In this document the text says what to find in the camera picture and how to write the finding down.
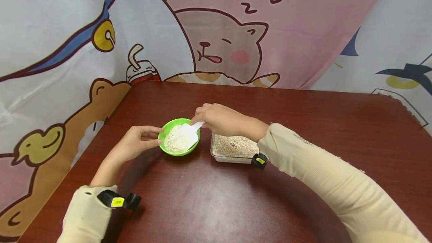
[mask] yellow label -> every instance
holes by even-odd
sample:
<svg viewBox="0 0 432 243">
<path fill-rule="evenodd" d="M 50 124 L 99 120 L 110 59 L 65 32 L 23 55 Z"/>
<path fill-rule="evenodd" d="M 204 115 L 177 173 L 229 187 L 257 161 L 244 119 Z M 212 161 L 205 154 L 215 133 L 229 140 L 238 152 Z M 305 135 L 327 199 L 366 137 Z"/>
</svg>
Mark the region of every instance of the yellow label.
<svg viewBox="0 0 432 243">
<path fill-rule="evenodd" d="M 258 161 L 258 162 L 261 163 L 261 164 L 264 164 L 264 163 L 265 163 L 265 161 L 262 160 L 262 159 L 260 159 L 260 158 L 256 158 L 256 161 Z"/>
<path fill-rule="evenodd" d="M 125 202 L 125 198 L 116 197 L 111 201 L 111 207 L 112 208 L 122 207 L 124 202 Z"/>
</svg>

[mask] hand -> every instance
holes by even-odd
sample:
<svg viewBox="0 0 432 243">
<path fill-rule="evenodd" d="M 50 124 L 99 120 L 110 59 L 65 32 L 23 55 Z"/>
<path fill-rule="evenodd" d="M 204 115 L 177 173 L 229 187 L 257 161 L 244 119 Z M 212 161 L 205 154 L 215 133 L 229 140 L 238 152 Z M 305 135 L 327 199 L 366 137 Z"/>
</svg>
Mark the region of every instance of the hand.
<svg viewBox="0 0 432 243">
<path fill-rule="evenodd" d="M 198 107 L 191 119 L 193 125 L 198 121 L 205 121 L 203 128 L 223 136 L 244 136 L 258 142 L 265 136 L 269 126 L 256 118 L 243 115 L 236 110 L 221 104 L 205 103 Z"/>
<path fill-rule="evenodd" d="M 162 143 L 158 134 L 164 130 L 153 126 L 133 126 L 108 154 L 107 159 L 123 164 L 133 160 L 143 151 L 157 147 Z"/>
</svg>

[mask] pink fabric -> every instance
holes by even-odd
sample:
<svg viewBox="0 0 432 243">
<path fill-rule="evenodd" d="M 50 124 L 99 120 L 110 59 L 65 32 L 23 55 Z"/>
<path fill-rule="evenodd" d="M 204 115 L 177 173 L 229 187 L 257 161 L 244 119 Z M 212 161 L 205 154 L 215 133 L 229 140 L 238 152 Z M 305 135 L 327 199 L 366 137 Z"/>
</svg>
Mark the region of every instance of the pink fabric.
<svg viewBox="0 0 432 243">
<path fill-rule="evenodd" d="M 0 181 L 0 212 L 28 194 L 31 178 L 35 171 L 25 161 L 12 166 L 13 159 L 11 154 L 0 154 L 0 171 L 3 175 L 7 175 Z"/>
<path fill-rule="evenodd" d="M 242 24 L 268 24 L 259 42 L 262 61 L 256 77 L 277 72 L 280 81 L 275 87 L 294 89 L 306 89 L 323 75 L 376 1 L 167 0 L 174 11 L 209 8 Z M 231 59 L 244 64 L 249 60 L 244 52 L 233 53 Z"/>
</svg>

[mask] beige long-sleeve shirt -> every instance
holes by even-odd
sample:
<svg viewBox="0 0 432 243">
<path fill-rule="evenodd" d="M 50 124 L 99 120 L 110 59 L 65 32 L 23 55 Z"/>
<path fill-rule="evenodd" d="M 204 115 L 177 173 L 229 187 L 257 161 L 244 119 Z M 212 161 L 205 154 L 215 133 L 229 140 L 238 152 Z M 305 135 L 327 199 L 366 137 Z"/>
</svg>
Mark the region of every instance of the beige long-sleeve shirt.
<svg viewBox="0 0 432 243">
<path fill-rule="evenodd" d="M 274 123 L 258 146 L 270 163 L 301 180 L 333 209 L 354 243 L 428 242 L 371 178 L 292 130 Z M 97 199 L 104 189 L 115 191 L 116 186 L 83 186 L 75 192 L 58 243 L 102 240 L 111 216 L 111 209 Z"/>
</svg>

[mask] rice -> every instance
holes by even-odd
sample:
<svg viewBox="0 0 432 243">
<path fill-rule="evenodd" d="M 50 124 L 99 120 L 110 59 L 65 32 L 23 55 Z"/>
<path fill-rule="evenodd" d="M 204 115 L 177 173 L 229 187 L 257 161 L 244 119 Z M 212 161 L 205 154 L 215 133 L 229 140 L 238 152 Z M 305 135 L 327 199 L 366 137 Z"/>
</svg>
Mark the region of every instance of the rice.
<svg viewBox="0 0 432 243">
<path fill-rule="evenodd" d="M 254 141 L 243 136 L 213 136 L 212 153 L 217 157 L 253 158 L 259 151 Z"/>
<path fill-rule="evenodd" d="M 188 139 L 184 137 L 179 137 L 178 132 L 181 125 L 176 125 L 168 133 L 164 140 L 165 149 L 170 153 L 179 154 L 188 150 Z"/>
</svg>

